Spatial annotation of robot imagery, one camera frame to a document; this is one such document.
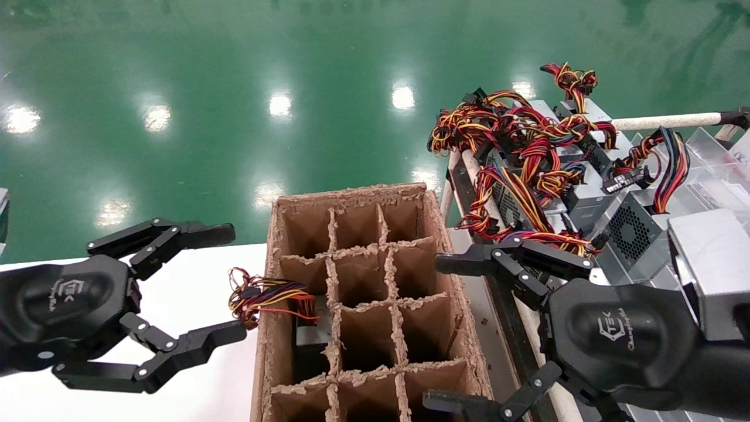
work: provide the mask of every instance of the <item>power supply fan grille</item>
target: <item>power supply fan grille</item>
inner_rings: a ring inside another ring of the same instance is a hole
[[[607,227],[619,255],[635,264],[649,248],[651,230],[641,221],[632,206],[622,204]]]
[[[597,173],[602,174],[602,171],[605,168],[605,164],[602,163],[601,160],[599,160],[598,154],[592,151],[589,154],[588,161],[589,161],[589,164],[591,164],[591,167],[594,167],[594,169],[596,169]]]

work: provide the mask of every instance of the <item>epoxy floor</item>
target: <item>epoxy floor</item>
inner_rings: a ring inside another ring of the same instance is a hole
[[[4,262],[83,256],[156,216],[266,238],[280,194],[442,185],[425,149],[463,94],[563,94],[615,117],[750,104],[747,2],[0,0]]]

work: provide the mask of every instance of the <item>cardboard divider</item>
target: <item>cardboard divider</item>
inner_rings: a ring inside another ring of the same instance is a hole
[[[388,227],[388,242],[425,237],[425,216],[421,201],[399,200],[382,207]]]
[[[326,422],[329,409],[327,386],[316,385],[301,392],[272,393],[271,417],[267,422]]]
[[[406,397],[409,403],[407,413],[412,422],[452,422],[464,420],[459,414],[434,411],[422,405],[422,394],[427,390],[447,390],[462,394],[479,394],[479,388],[472,381],[466,362],[459,360],[439,365],[421,365],[409,368],[403,373]]]
[[[387,299],[387,254],[388,252],[373,247],[362,249],[357,255],[334,257],[337,300],[344,306],[354,308],[361,303]]]
[[[339,383],[340,422],[399,422],[395,379],[389,373]]]
[[[261,315],[262,323],[264,319],[267,327],[273,327],[273,330],[258,332],[259,342],[262,342],[268,352],[264,357],[266,381],[269,387],[293,384],[292,316],[280,312],[265,312]]]
[[[460,345],[456,344],[461,331],[457,324],[461,322],[452,318],[451,301],[446,295],[403,302],[397,309],[401,314],[409,363],[443,362],[463,357]]]
[[[450,276],[439,274],[434,269],[435,242],[412,242],[412,245],[399,244],[394,249],[394,281],[398,289],[397,297],[432,296],[450,289]]]
[[[335,218],[337,249],[378,243],[377,204],[337,210]]]
[[[282,277],[308,286],[313,296],[325,296],[328,291],[326,259],[324,256],[313,259],[283,256],[280,259]]]
[[[313,258],[329,251],[331,213],[328,208],[306,206],[290,209],[282,214],[282,220],[286,240],[280,245],[282,255]]]
[[[310,286],[330,319],[261,314],[253,422],[441,422],[425,390],[493,396],[461,281],[434,271],[452,246],[424,184],[282,197],[271,214],[266,275]]]
[[[398,362],[391,338],[393,323],[390,305],[375,303],[357,309],[341,310],[341,364],[344,371],[372,371],[391,368]]]

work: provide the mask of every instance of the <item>black robotic arm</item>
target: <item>black robotic arm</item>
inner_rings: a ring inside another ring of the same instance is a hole
[[[569,281],[552,291],[524,267]],[[487,276],[538,310],[547,363],[505,403],[431,391],[425,407],[473,422],[513,422],[558,383],[607,421],[628,420],[617,403],[750,419],[747,342],[707,341],[680,291],[594,285],[592,267],[586,258],[512,235],[461,255],[438,254],[439,272]]]
[[[143,222],[87,245],[85,261],[0,273],[0,376],[54,366],[69,388],[154,393],[178,371],[243,340],[239,321],[174,339],[137,314],[146,280],[182,249],[231,243],[230,224]],[[130,265],[118,261],[129,254]],[[95,363],[126,336],[155,356],[140,365]]]

